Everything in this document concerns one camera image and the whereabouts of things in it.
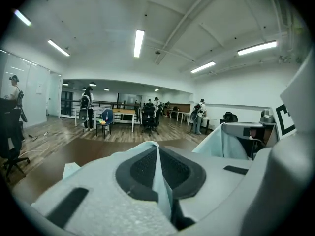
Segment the jeans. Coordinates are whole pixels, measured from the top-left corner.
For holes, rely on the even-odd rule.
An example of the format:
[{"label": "jeans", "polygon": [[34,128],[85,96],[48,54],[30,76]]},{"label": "jeans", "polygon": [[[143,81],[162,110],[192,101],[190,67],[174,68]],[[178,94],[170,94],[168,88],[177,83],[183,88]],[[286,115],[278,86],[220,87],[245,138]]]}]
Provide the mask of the jeans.
[{"label": "jeans", "polygon": [[[92,120],[92,118],[93,118],[93,109],[88,109],[88,116],[89,116],[90,129],[92,129],[93,128],[93,120]],[[88,128],[88,120],[86,120],[84,122],[84,127]]]},{"label": "jeans", "polygon": [[193,122],[192,132],[195,134],[200,134],[200,125],[202,118],[197,116],[196,120]]}]

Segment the cable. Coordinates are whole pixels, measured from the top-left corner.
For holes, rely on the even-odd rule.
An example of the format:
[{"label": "cable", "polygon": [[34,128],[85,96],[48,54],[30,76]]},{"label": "cable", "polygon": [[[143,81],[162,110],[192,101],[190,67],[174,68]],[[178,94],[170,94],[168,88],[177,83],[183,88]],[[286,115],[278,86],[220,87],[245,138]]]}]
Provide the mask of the cable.
[{"label": "cable", "polygon": [[[44,137],[43,137],[43,141],[44,141],[45,143],[47,143],[47,141],[45,140],[45,136],[46,136],[46,135],[44,135]],[[21,157],[22,155],[25,155],[26,153],[29,153],[29,152],[34,152],[34,151],[46,151],[47,149],[49,149],[49,146],[50,146],[50,144],[48,144],[48,147],[47,147],[46,149],[35,149],[35,150],[26,151],[26,152],[24,152],[23,154],[19,155],[19,157]]]}]

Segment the desk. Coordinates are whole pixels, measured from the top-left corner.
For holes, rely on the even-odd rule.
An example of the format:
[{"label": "desk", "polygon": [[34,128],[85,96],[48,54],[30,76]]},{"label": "desk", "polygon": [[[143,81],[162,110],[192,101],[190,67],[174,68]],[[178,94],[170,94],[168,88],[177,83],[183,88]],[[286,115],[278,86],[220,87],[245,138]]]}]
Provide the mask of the desk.
[{"label": "desk", "polygon": [[133,133],[133,127],[134,127],[134,116],[135,116],[135,110],[134,109],[119,109],[119,108],[114,108],[113,109],[114,113],[114,124],[115,124],[115,114],[116,115],[128,115],[132,116],[132,123],[131,123],[131,132]]},{"label": "desk", "polygon": [[188,117],[189,117],[189,113],[187,113],[187,112],[179,112],[179,111],[170,110],[170,115],[169,115],[170,118],[172,118],[172,112],[177,113],[176,121],[178,121],[178,115],[179,115],[179,114],[182,114],[182,120],[181,120],[181,122],[183,122],[183,116],[184,116],[184,115],[185,115],[185,116],[188,115]]},{"label": "desk", "polygon": [[[100,111],[102,110],[102,112],[107,109],[107,108],[93,108],[93,115],[94,115],[94,129],[96,129],[96,116],[95,116],[95,113],[97,111]],[[75,122],[75,126],[77,126],[77,109],[74,109],[74,122]]]},{"label": "desk", "polygon": [[[189,115],[188,118],[187,118],[187,126],[189,125],[189,117],[190,117],[190,115]],[[205,131],[205,135],[206,135],[206,134],[207,134],[207,131],[208,131],[208,129],[209,129],[209,122],[210,122],[211,120],[217,120],[217,119],[212,119],[212,118],[209,118],[209,117],[203,117],[202,119],[207,120],[206,131]]]}]

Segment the white shirt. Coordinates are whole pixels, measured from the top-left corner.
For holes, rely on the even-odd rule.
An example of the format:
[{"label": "white shirt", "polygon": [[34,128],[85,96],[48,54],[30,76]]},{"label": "white shirt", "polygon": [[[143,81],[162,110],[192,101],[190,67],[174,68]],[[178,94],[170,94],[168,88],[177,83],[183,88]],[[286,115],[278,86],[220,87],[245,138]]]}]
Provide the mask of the white shirt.
[{"label": "white shirt", "polygon": [[18,96],[19,96],[19,92],[20,92],[20,89],[18,88],[18,86],[12,86],[12,91],[11,91],[11,94],[10,94],[10,100],[17,100],[18,99]]},{"label": "white shirt", "polygon": [[91,95],[91,98],[90,98],[90,107],[89,107],[89,109],[92,109],[91,105],[92,105],[92,103],[94,101],[94,96],[93,96],[93,94],[91,92],[90,92],[90,95]]},{"label": "white shirt", "polygon": [[204,113],[207,111],[206,105],[202,102],[198,103],[201,106],[201,112],[198,112],[198,116],[202,117]]}]

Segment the chair base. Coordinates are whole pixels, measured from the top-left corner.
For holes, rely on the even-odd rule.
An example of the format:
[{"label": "chair base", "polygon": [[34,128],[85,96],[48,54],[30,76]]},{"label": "chair base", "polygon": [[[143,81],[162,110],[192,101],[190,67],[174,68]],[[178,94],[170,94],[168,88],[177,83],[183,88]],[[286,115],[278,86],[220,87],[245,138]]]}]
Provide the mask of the chair base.
[{"label": "chair base", "polygon": [[27,161],[28,164],[31,162],[28,157],[9,159],[6,162],[4,162],[3,167],[4,169],[6,169],[5,179],[8,183],[10,183],[9,173],[11,172],[13,166],[15,166],[23,174],[24,177],[26,177],[23,170],[17,165],[17,163],[22,161]]}]

